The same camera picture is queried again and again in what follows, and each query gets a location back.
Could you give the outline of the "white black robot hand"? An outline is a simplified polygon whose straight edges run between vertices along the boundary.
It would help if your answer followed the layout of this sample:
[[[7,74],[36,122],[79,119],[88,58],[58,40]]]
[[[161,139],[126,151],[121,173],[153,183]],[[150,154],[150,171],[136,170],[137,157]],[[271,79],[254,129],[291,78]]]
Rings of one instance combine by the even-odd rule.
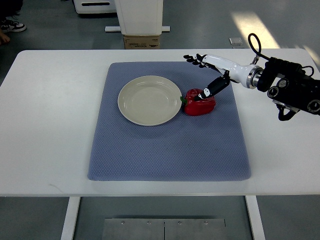
[[[254,89],[262,74],[262,68],[256,64],[240,65],[236,62],[211,54],[184,55],[184,59],[200,68],[210,68],[221,75],[214,79],[204,90],[194,97],[196,102],[215,96],[231,82],[240,83],[247,89]]]

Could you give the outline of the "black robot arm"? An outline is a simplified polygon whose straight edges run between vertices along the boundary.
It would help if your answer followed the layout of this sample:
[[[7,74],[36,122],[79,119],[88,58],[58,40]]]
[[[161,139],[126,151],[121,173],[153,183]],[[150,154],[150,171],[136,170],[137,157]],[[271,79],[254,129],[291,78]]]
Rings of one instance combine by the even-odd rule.
[[[278,119],[289,121],[299,111],[319,115],[320,81],[312,78],[314,68],[263,55],[261,42],[255,33],[248,35],[248,43],[255,53],[253,64],[259,58],[266,60],[264,69],[258,70],[249,83],[272,99],[279,110]]]

